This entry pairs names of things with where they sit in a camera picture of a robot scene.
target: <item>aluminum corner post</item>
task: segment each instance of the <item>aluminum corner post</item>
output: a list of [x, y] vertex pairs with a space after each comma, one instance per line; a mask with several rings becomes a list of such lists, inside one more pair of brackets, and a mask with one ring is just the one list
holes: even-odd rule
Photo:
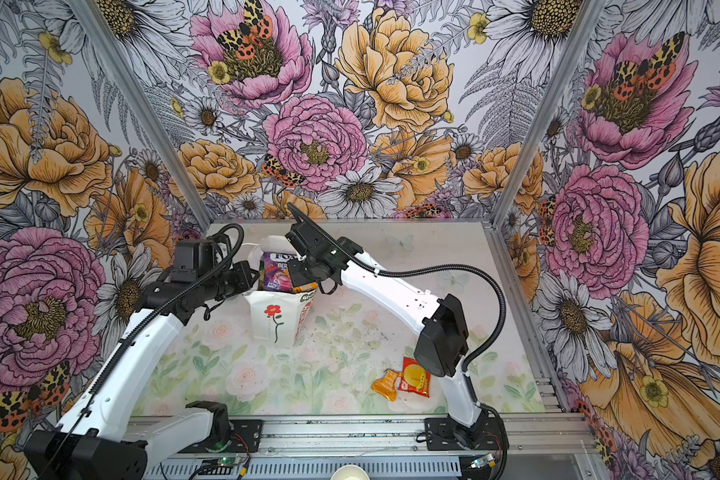
[[544, 131], [552, 120], [556, 103], [567, 88], [571, 72], [573, 72], [576, 64], [586, 51], [586, 44], [594, 33], [597, 19], [605, 9], [605, 6], [606, 0], [584, 0], [584, 3], [582, 3], [579, 9], [576, 23], [571, 29], [566, 41], [563, 57], [560, 59], [554, 72], [550, 75], [549, 83], [544, 90], [544, 96], [541, 98], [541, 103], [536, 109], [534, 120], [531, 121], [530, 129], [528, 129], [528, 133], [525, 135], [522, 147], [520, 148], [518, 162], [515, 164], [512, 173], [507, 179], [507, 185], [501, 192], [499, 204], [491, 218], [491, 223], [497, 228], [499, 228], [501, 222], [504, 221], [504, 218], [509, 212], [509, 207], [514, 202], [514, 198], [520, 190], [523, 177], [525, 177], [525, 173], [528, 171], [528, 168], [530, 168], [538, 144], [541, 142]]
[[152, 104], [146, 98], [144, 90], [141, 88], [141, 82], [126, 60], [126, 53], [106, 23], [96, 0], [73, 0], [68, 2], [68, 5], [88, 35], [88, 39], [104, 60], [109, 78], [116, 83], [125, 100], [138, 116], [139, 122], [152, 140], [155, 150], [197, 218], [201, 231], [206, 231], [212, 222], [208, 209], [179, 161], [176, 149], [173, 148], [168, 138], [168, 133], [158, 119]]

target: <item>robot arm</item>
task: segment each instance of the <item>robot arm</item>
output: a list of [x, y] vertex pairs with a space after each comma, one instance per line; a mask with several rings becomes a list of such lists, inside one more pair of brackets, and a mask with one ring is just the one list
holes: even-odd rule
[[[236, 227], [239, 248], [242, 228]], [[203, 440], [224, 444], [229, 439], [226, 406], [210, 402], [189, 404], [178, 416], [126, 436], [136, 400], [194, 311], [208, 300], [246, 292], [256, 282], [258, 272], [247, 262], [232, 264], [236, 248], [229, 241], [227, 257], [216, 261], [219, 235], [179, 242], [171, 281], [162, 278], [146, 288], [120, 346], [59, 420], [59, 430], [38, 430], [29, 438], [25, 452], [41, 478], [137, 479], [186, 446]], [[346, 238], [337, 242], [311, 222], [292, 225], [286, 237], [300, 254], [288, 262], [294, 285], [332, 278], [373, 298], [418, 335], [414, 358], [440, 381], [455, 421], [454, 437], [463, 448], [475, 447], [488, 413], [463, 368], [468, 330], [461, 302], [452, 295], [440, 299], [400, 278], [380, 276], [382, 266], [359, 245]]]
[[463, 368], [469, 331], [458, 298], [449, 294], [441, 299], [402, 278], [380, 276], [384, 267], [360, 245], [344, 237], [334, 240], [311, 221], [291, 225], [286, 238], [301, 256], [288, 262], [294, 285], [330, 278], [371, 297], [418, 335], [414, 358], [440, 381], [448, 416], [455, 421], [453, 436], [462, 447], [474, 448], [488, 414]]
[[[366, 264], [383, 270], [383, 267], [371, 258], [367, 252], [355, 256]], [[402, 320], [417, 336], [422, 334], [427, 321], [432, 319], [435, 319], [435, 321], [442, 320], [441, 314], [444, 310], [442, 303], [444, 301], [429, 293], [429, 290], [421, 291], [402, 279], [374, 276], [374, 274], [355, 264], [349, 264], [347, 269], [342, 271], [342, 282], [350, 290], [363, 293], [384, 306]], [[458, 312], [461, 312], [461, 303], [455, 297], [451, 296], [447, 300], [449, 300], [451, 308], [458, 309]], [[466, 337], [460, 337], [463, 338], [464, 345], [466, 345]], [[434, 358], [425, 358], [433, 354]], [[482, 408], [480, 408], [480, 402], [478, 402], [474, 394], [471, 380], [461, 370], [463, 357], [458, 359], [449, 376], [438, 375], [442, 373], [442, 368], [432, 369], [432, 365], [440, 363], [436, 352], [424, 352], [417, 345], [414, 356], [416, 356], [416, 360], [420, 365], [429, 366], [430, 370], [428, 371], [435, 374], [440, 381], [445, 400], [448, 403], [450, 417], [462, 426], [472, 427], [480, 417]]]

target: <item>white paper bag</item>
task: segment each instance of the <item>white paper bag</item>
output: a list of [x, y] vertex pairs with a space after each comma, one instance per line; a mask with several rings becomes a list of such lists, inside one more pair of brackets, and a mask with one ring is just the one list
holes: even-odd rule
[[[259, 268], [259, 262], [264, 252], [297, 255], [296, 249], [284, 236], [266, 236], [248, 254], [248, 264], [251, 268]], [[253, 337], [273, 346], [293, 347], [298, 328], [309, 314], [315, 293], [317, 293], [316, 290], [307, 293], [251, 290], [246, 293], [244, 297], [251, 306]]]

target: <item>candy wrapper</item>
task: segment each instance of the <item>candy wrapper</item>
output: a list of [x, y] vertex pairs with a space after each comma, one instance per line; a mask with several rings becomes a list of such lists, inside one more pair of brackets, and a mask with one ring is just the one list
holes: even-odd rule
[[296, 258], [291, 254], [264, 252], [264, 291], [294, 293], [291, 277], [288, 274], [288, 260]]
[[379, 395], [384, 395], [387, 400], [393, 402], [398, 398], [398, 393], [394, 389], [394, 382], [398, 379], [399, 376], [400, 372], [396, 372], [395, 370], [387, 370], [387, 374], [384, 375], [383, 379], [378, 379], [373, 383], [373, 385], [371, 385], [371, 390], [373, 390]]
[[429, 398], [429, 380], [432, 378], [429, 372], [408, 357], [403, 357], [402, 380], [398, 390], [413, 392]]

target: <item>floral wallpaper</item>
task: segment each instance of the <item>floral wallpaper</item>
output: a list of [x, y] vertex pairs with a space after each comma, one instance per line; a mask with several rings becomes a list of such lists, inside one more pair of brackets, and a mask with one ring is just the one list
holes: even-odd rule
[[[98, 4], [210, 212], [276, 219], [490, 216], [581, 2]], [[57, 10], [51, 33], [98, 71]]]
[[501, 228], [569, 407], [613, 478], [720, 480], [720, 0], [607, 5], [538, 152]]
[[5, 480], [34, 475], [29, 434], [81, 394], [176, 241], [200, 235], [101, 65], [63, 2], [0, 0]]

